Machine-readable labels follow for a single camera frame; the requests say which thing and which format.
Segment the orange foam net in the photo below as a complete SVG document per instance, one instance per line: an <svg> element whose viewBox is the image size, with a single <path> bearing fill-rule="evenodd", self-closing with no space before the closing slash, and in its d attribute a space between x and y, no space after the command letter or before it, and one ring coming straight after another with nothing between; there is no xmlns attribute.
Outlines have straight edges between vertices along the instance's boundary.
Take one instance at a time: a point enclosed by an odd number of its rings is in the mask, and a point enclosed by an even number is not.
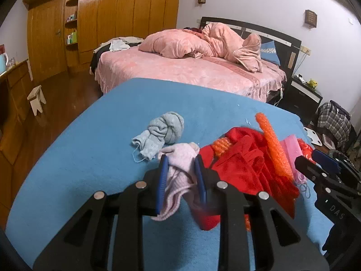
<svg viewBox="0 0 361 271"><path fill-rule="evenodd" d="M291 165L287 159L286 153L282 148L280 141L278 140L275 131L273 130L269 120L263 113L257 113L255 115L256 122L259 124L262 130L263 138L266 141L275 172L284 178L287 178L291 182L294 182L294 176L291 169ZM236 144L241 139L242 133L255 132L252 128L246 127L234 127L230 129L224 136L215 140L211 146L217 157L224 154L233 144Z"/></svg>

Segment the red plastic bag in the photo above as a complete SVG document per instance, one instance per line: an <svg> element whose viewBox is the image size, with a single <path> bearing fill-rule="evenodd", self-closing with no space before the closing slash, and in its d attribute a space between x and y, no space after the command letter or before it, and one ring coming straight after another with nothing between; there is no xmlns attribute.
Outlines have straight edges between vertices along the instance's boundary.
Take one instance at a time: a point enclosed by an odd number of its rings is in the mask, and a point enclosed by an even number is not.
<svg viewBox="0 0 361 271"><path fill-rule="evenodd" d="M312 158L313 148L301 138L298 138L297 142L300 146L303 156L315 164L316 162Z"/></svg>

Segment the pink face mask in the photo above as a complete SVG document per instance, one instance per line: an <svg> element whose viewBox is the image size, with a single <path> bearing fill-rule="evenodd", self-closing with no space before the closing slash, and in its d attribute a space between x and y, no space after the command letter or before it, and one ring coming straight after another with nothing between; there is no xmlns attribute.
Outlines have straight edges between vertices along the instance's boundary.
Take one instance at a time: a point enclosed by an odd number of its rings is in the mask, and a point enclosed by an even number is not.
<svg viewBox="0 0 361 271"><path fill-rule="evenodd" d="M301 172L299 172L295 166L296 158L300 156L303 157L303 153L296 136L289 135L280 143L285 151L285 154L291 166L294 183L298 186L304 198L309 199L311 197L311 193L308 186L307 178Z"/></svg>

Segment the blue table cloth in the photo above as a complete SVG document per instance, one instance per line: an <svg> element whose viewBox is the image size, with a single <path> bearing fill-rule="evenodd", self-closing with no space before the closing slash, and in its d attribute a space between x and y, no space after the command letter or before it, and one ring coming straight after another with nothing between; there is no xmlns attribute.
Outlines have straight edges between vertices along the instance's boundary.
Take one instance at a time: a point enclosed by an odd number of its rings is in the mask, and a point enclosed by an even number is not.
<svg viewBox="0 0 361 271"><path fill-rule="evenodd" d="M131 140L152 119L175 111L185 121L180 143L203 147L233 127L259 130L264 113L279 140L307 140L297 115L251 98L188 84L134 78L77 117L35 164L18 192L5 233L30 267L70 217L98 190L118 193L157 165L135 163ZM296 202L294 221L321 250L333 223L314 203L313 184ZM143 220L144 270L217 270L219 225L202 231L182 199L164 222Z"/></svg>

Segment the white step stool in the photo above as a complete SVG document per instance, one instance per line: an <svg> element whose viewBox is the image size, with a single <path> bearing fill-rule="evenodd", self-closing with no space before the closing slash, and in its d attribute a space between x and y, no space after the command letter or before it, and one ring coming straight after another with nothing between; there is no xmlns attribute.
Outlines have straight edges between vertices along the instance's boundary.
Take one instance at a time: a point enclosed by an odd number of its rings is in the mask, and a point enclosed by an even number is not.
<svg viewBox="0 0 361 271"><path fill-rule="evenodd" d="M42 104L46 104L46 99L41 85L38 85L32 89L32 91L27 96L27 100L29 101L32 112L35 116L37 116L38 112L43 113Z"/></svg>

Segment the grey sock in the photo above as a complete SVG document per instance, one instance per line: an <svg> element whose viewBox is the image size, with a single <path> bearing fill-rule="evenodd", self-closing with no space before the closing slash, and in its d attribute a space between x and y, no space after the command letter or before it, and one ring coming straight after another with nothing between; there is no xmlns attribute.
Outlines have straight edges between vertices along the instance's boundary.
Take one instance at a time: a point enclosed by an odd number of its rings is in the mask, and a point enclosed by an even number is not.
<svg viewBox="0 0 361 271"><path fill-rule="evenodd" d="M147 129L132 138L132 146L135 148L132 153L134 161L151 161L165 144L174 144L179 140L184 127L184 118L173 111L152 119Z"/></svg>

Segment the pink sock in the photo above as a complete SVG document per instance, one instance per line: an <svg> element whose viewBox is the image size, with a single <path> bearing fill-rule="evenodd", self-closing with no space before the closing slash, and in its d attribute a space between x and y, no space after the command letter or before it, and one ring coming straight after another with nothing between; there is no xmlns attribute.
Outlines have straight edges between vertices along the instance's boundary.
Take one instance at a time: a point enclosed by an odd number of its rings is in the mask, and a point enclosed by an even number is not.
<svg viewBox="0 0 361 271"><path fill-rule="evenodd" d="M199 146L193 142L173 144L160 150L158 158L167 156L169 169L163 207L153 220L160 222L174 215L182 199L187 202L190 209L197 208L196 201L199 195L194 161L198 153Z"/></svg>

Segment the light blue kettle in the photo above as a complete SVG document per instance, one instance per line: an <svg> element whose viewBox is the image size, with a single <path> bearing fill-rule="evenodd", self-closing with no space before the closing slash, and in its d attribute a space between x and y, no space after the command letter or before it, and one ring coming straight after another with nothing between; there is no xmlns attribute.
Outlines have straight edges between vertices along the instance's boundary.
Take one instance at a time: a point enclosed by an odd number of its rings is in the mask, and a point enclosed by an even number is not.
<svg viewBox="0 0 361 271"><path fill-rule="evenodd" d="M8 62L9 62L9 57L7 53L0 54L0 74L7 71Z"/></svg>

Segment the clothes pile on bed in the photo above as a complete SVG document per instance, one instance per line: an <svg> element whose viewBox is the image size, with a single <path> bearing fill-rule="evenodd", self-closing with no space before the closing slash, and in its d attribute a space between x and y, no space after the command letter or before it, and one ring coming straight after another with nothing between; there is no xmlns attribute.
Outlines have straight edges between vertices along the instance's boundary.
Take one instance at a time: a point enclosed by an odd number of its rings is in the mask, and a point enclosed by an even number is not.
<svg viewBox="0 0 361 271"><path fill-rule="evenodd" d="M121 50L128 50L130 48L131 44L138 45L142 43L144 39L139 37L115 37L110 39L107 42L101 43L93 52L98 52L102 47L105 47L106 45L110 45L109 50L110 51L121 51Z"/></svg>

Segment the wooden wardrobe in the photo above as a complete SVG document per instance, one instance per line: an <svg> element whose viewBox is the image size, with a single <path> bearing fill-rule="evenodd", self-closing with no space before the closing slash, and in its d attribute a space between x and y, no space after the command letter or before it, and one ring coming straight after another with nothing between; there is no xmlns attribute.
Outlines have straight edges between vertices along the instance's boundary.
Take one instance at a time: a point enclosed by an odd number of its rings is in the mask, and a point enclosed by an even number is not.
<svg viewBox="0 0 361 271"><path fill-rule="evenodd" d="M113 37L175 28L179 0L23 0L28 55L36 83L88 63Z"/></svg>

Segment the right wall lamp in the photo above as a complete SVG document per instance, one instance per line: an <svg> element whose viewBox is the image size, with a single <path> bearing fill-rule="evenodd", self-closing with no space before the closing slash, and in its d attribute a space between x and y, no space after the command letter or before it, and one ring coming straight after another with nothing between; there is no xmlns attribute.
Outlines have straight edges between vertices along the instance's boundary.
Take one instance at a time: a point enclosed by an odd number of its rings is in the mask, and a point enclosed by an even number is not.
<svg viewBox="0 0 361 271"><path fill-rule="evenodd" d="M305 11L304 23L310 28L317 27L317 14L312 10L307 9Z"/></svg>

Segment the white bathroom scale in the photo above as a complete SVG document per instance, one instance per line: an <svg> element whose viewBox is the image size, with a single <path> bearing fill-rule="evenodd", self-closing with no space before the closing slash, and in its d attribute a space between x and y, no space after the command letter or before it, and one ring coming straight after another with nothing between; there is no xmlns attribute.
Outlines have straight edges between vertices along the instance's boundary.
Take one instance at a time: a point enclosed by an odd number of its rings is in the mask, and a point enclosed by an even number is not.
<svg viewBox="0 0 361 271"><path fill-rule="evenodd" d="M314 130L307 127L304 127L304 130L307 133L307 137L311 140L311 144L322 147L322 141Z"/></svg>

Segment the pink quilt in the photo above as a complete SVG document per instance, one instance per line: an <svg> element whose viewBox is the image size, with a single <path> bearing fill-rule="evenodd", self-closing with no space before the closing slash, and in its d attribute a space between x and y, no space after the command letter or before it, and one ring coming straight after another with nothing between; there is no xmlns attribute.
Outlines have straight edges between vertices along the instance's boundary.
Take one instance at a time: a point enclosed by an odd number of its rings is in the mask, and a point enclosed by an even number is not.
<svg viewBox="0 0 361 271"><path fill-rule="evenodd" d="M190 29L160 31L148 35L138 48L170 59L188 55L222 58L249 72L262 72L260 36L251 33L243 39L224 23L209 23L200 33Z"/></svg>

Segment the blue pillow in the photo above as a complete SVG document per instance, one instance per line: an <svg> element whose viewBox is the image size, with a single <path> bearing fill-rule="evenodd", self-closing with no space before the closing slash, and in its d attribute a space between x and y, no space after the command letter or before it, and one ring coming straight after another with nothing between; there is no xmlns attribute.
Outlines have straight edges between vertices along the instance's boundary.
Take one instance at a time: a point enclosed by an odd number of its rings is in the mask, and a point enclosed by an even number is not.
<svg viewBox="0 0 361 271"><path fill-rule="evenodd" d="M261 52L262 60L265 60L265 61L268 61L275 65L280 66L280 59L277 55L277 50L275 48L275 42L273 40L266 42L266 43L262 43L260 52Z"/></svg>

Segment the red cloth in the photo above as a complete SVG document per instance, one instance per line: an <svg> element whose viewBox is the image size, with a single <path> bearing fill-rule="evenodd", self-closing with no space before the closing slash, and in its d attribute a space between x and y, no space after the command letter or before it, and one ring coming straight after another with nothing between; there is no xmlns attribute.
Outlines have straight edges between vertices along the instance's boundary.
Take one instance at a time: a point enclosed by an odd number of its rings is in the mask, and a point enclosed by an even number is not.
<svg viewBox="0 0 361 271"><path fill-rule="evenodd" d="M225 137L230 146L223 153L216 144L200 149L204 166L216 171L221 180L240 192L252 195L268 192L294 218L299 190L293 176L277 173L264 134L252 128L234 127Z"/></svg>

